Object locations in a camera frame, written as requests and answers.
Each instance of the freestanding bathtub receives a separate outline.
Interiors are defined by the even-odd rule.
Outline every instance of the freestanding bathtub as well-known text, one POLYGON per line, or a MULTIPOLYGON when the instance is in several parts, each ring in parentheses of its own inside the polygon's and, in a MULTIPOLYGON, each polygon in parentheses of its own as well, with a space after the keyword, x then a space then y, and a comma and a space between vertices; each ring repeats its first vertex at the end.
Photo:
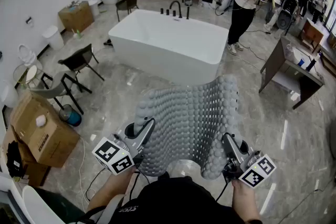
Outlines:
POLYGON ((216 25, 142 9, 109 31, 123 63, 181 85, 215 79, 227 35, 216 25))

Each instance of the white sneaker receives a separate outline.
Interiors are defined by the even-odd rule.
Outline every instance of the white sneaker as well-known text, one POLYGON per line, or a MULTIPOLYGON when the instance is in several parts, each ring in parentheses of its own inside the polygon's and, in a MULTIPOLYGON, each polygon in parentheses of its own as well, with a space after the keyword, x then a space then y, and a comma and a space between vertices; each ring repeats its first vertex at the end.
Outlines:
POLYGON ((270 28, 268 25, 266 25, 266 24, 264 24, 264 30, 265 30, 266 32, 271 33, 271 28, 270 28))
POLYGON ((234 44, 231 44, 231 45, 227 44, 227 49, 232 55, 237 55, 237 51, 235 49, 234 44))
POLYGON ((237 50, 244 50, 244 47, 239 42, 234 43, 234 45, 237 50))

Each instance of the black faucet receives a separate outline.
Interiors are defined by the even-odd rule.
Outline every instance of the black faucet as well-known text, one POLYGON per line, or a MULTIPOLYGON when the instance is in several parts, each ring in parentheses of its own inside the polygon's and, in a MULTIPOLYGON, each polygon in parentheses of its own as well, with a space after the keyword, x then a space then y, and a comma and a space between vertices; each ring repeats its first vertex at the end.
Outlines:
POLYGON ((182 14, 181 14, 181 5, 180 5, 180 3, 179 3, 177 0, 173 1, 173 2, 170 4, 169 9, 172 9, 172 6, 173 6, 174 3, 178 3, 178 11, 179 11, 179 13, 180 13, 179 18, 182 18, 182 14))

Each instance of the window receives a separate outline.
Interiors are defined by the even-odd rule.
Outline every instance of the window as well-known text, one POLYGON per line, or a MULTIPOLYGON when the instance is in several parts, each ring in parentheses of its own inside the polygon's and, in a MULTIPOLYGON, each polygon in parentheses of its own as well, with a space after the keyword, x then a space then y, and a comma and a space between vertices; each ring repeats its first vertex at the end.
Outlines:
POLYGON ((326 13, 324 14, 324 25, 329 31, 336 31, 335 22, 336 22, 336 4, 335 0, 326 0, 327 9, 326 13))

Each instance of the gray bubble-textured mat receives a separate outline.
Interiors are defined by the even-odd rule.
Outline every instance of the gray bubble-textured mat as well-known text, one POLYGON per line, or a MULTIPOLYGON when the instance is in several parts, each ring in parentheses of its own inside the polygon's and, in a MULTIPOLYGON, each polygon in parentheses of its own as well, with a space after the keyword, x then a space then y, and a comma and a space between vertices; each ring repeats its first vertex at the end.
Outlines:
POLYGON ((160 176, 170 162, 190 159, 199 164, 205 179, 217 178, 227 163, 223 134, 235 134, 241 143, 237 108, 237 80, 230 75, 200 86, 149 91, 135 111, 135 133, 147 120, 156 121, 139 169, 160 176))

